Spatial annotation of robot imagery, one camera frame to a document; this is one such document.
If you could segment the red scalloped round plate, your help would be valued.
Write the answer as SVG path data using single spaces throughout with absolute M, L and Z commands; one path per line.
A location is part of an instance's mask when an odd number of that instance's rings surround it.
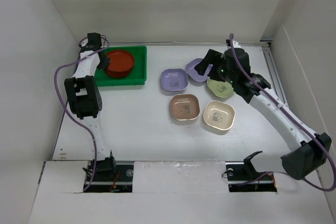
M 113 50 L 107 53 L 110 59 L 108 70 L 113 72 L 125 72 L 134 67 L 135 59 L 127 51 Z

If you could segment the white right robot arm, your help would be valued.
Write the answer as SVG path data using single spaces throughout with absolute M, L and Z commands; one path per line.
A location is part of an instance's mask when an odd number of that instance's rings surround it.
M 290 152 L 281 157 L 285 172 L 296 180 L 304 179 L 312 171 L 331 161 L 330 137 L 318 134 L 302 123 L 276 96 L 270 83 L 260 74 L 252 73 L 248 53 L 231 48 L 224 53 L 210 49 L 195 66 L 200 75 L 227 82 L 246 103 L 259 111 L 285 140 Z

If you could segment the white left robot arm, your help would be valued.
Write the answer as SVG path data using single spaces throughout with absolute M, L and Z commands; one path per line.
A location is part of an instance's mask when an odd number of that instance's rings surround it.
M 90 178 L 108 181 L 117 175 L 117 165 L 112 150 L 107 147 L 101 126 L 102 98 L 94 78 L 95 71 L 106 70 L 110 59 L 104 54 L 104 36 L 88 33 L 79 43 L 77 69 L 64 81 L 68 104 L 76 122 L 84 126 L 92 138 L 94 159 L 84 169 Z

